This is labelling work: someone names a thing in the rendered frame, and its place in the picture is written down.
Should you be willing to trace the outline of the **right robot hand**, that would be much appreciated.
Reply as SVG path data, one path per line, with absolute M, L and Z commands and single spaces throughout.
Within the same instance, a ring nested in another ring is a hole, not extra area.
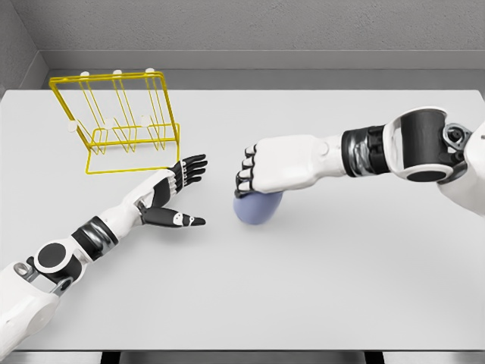
M 313 186 L 321 178 L 330 147 L 310 135 L 264 138 L 245 149 L 234 195 L 279 193 Z

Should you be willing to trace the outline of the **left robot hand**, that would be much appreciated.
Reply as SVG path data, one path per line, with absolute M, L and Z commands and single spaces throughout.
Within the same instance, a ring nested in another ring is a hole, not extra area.
M 148 224 L 164 228 L 205 225 L 204 218 L 168 209 L 166 205 L 185 187 L 201 181 L 207 164 L 205 154 L 193 155 L 154 174 L 154 182 L 149 187 L 149 194 L 139 197 L 135 202 L 140 213 L 141 225 Z

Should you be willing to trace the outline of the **blue-grey cup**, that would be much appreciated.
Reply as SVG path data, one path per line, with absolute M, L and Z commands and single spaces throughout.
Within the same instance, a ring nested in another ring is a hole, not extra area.
M 233 199 L 233 210 L 245 224 L 258 225 L 269 221 L 283 198 L 283 192 L 250 193 Z

